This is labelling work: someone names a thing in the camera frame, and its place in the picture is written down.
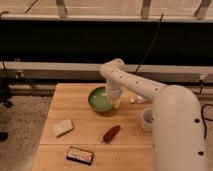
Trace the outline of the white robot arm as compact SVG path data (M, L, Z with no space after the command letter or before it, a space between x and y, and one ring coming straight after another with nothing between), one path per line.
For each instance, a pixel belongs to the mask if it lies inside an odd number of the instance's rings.
M190 89L127 73L120 58L102 64L100 74L112 104L123 87L152 102L154 171L209 171L201 105Z

